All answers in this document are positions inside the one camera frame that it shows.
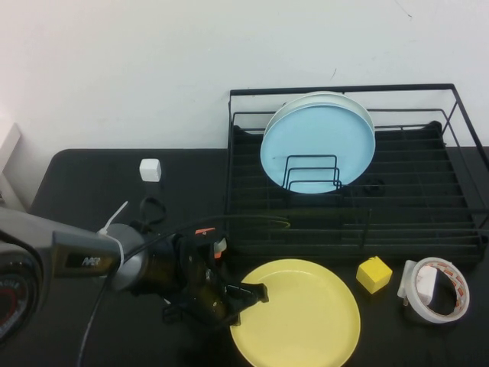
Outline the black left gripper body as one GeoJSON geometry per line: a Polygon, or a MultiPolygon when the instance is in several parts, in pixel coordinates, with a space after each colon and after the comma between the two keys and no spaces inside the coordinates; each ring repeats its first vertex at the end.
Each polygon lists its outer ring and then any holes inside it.
{"type": "Polygon", "coordinates": [[[199,229],[189,236],[175,235],[172,244],[179,289],[164,296],[163,322],[227,327],[223,324],[226,310],[230,305],[238,306],[238,302],[225,289],[227,284],[235,284],[223,269],[226,237],[214,228],[199,229]]]}

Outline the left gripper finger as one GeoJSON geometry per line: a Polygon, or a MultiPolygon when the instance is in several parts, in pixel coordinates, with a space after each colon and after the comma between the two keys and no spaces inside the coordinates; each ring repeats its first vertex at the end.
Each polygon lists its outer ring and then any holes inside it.
{"type": "Polygon", "coordinates": [[[257,302],[267,303],[269,301],[267,287],[265,284],[227,284],[225,286],[227,295],[243,307],[251,307],[257,302]]]}
{"type": "Polygon", "coordinates": [[[223,319],[223,324],[226,326],[240,326],[241,319],[240,314],[242,312],[242,308],[236,305],[228,306],[226,310],[225,318],[223,319]]]}

